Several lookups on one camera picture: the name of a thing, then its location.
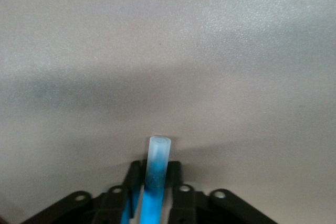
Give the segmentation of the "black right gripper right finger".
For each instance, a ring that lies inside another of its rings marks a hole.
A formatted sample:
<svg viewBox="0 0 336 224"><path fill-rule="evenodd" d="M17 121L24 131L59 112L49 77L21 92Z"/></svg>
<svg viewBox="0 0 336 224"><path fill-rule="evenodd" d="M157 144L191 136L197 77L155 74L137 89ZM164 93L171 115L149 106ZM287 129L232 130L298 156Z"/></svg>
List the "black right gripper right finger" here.
<svg viewBox="0 0 336 224"><path fill-rule="evenodd" d="M206 195L183 181L182 163L168 162L166 185L172 188L168 223L272 224L270 217L227 189Z"/></svg>

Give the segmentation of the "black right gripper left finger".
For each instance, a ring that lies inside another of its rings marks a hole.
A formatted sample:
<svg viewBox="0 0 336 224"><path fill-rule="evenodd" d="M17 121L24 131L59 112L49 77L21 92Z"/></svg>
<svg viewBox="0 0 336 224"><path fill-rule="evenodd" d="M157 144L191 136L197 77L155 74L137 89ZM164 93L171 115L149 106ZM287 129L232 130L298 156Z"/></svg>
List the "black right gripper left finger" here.
<svg viewBox="0 0 336 224"><path fill-rule="evenodd" d="M23 223L129 223L136 213L142 178L142 162L133 161L123 182L99 196L76 191Z"/></svg>

